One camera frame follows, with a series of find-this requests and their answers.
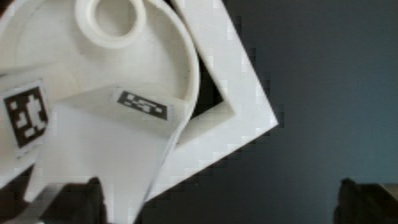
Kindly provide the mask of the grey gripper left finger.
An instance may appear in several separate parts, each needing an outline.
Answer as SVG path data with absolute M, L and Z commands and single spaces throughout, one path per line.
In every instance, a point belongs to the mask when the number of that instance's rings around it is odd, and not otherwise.
M 49 184 L 10 224 L 108 224 L 99 178 Z

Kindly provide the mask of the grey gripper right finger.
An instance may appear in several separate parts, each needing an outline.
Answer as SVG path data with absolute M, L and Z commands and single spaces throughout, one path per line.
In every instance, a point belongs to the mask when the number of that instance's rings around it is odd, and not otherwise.
M 341 180 L 334 224 L 398 224 L 398 183 Z

